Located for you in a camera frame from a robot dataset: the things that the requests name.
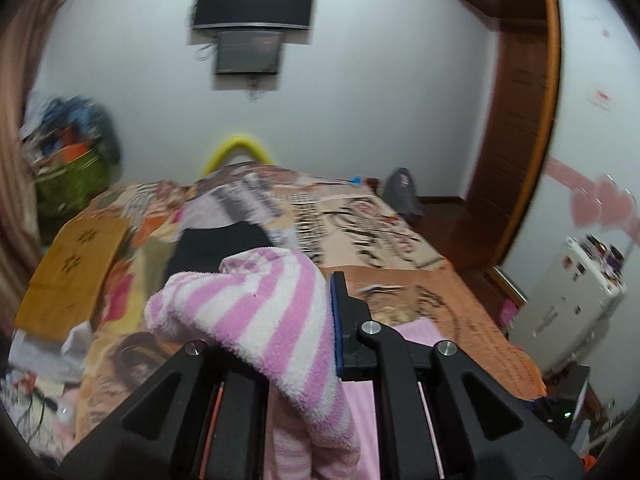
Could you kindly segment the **pink gold striped curtain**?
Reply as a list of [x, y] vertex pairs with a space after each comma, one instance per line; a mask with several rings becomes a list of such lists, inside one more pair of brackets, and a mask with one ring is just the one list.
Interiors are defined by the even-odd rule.
[[44, 43], [62, 0], [14, 0], [1, 19], [1, 324], [13, 323], [39, 261], [32, 176], [20, 128]]

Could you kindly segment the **small black wall monitor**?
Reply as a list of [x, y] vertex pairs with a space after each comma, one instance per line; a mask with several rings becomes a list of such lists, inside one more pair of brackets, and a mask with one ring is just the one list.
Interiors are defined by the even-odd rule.
[[217, 38], [216, 75], [277, 75], [282, 32], [228, 30]]

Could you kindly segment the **green storage basket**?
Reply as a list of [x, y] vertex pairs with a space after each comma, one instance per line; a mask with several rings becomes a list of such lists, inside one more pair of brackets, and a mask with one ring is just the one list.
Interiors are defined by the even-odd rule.
[[90, 150], [36, 177], [35, 185], [40, 218], [78, 214], [93, 197], [110, 187], [110, 167], [96, 151]]

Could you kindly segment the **printed newspaper pattern bedspread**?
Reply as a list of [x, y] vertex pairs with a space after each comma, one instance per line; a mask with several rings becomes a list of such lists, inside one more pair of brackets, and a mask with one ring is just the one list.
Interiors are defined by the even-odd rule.
[[365, 185], [240, 162], [189, 186], [114, 185], [85, 216], [124, 218], [131, 235], [104, 284], [79, 388], [78, 437], [169, 356], [171, 348], [145, 331], [142, 311], [182, 232], [240, 221], [261, 226], [273, 245], [300, 250], [323, 272], [343, 272], [376, 320], [428, 318], [514, 396], [533, 401], [547, 392], [534, 361], [506, 340], [452, 263]]

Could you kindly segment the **yellow foam headboard arch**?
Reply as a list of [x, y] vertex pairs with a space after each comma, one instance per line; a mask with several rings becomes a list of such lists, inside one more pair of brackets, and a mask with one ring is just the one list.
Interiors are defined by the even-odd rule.
[[246, 134], [234, 134], [223, 140], [214, 154], [209, 157], [202, 170], [202, 176], [212, 174], [238, 157], [244, 157], [258, 164], [273, 165], [271, 155], [257, 140]]

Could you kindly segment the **pink striped fleece pants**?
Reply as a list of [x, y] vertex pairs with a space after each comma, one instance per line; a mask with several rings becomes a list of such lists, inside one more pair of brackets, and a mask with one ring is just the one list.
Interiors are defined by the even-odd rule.
[[267, 478], [380, 478], [372, 387], [338, 379], [328, 285], [304, 254], [254, 248], [216, 273], [179, 272], [143, 317], [160, 338], [220, 344], [269, 380]]

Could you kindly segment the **grey backpack on floor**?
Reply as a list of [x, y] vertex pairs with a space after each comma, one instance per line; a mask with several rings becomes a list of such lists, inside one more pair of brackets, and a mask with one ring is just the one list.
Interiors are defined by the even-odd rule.
[[407, 168], [398, 167], [383, 185], [382, 200], [404, 219], [421, 218], [423, 211], [416, 184]]

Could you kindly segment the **white sliding wardrobe door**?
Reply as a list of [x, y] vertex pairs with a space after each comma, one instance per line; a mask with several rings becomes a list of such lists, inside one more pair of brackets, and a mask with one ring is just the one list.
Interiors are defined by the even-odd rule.
[[598, 373], [639, 357], [639, 48], [608, 0], [556, 0], [561, 63], [550, 144], [502, 273], [525, 303], [569, 237], [615, 247], [627, 286], [576, 361]]

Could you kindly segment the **wooden lap desk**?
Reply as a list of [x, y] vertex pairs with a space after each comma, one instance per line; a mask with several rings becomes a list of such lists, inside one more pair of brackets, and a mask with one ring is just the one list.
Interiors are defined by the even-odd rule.
[[104, 282], [130, 230], [126, 218], [76, 217], [54, 238], [29, 281], [14, 325], [45, 341], [98, 326]]

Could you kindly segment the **black folded garment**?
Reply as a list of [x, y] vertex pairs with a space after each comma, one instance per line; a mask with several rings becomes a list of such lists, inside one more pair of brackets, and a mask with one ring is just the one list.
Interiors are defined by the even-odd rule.
[[217, 273], [225, 258], [271, 246], [266, 232], [257, 224], [246, 221], [222, 228], [186, 229], [168, 260], [163, 283], [181, 272]]

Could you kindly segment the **white small cabinet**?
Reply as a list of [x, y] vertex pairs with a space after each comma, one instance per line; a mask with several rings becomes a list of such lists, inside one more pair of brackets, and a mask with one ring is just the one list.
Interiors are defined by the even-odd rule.
[[622, 254], [591, 234], [569, 237], [514, 316], [509, 340], [549, 376], [578, 359], [603, 333], [627, 292]]

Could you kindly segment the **pile of clothes on basket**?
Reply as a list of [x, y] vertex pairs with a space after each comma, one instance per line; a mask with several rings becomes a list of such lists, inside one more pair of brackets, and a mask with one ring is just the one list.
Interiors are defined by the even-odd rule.
[[20, 129], [22, 153], [30, 164], [44, 162], [66, 145], [85, 143], [109, 165], [122, 160], [122, 149], [106, 108], [83, 96], [32, 102]]

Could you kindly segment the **brown wooden room door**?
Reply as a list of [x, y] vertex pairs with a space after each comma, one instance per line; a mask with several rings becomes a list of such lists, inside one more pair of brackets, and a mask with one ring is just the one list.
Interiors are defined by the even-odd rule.
[[492, 249], [500, 247], [512, 220], [538, 140], [547, 58], [547, 29], [500, 25], [491, 107], [466, 199], [470, 213], [489, 230]]

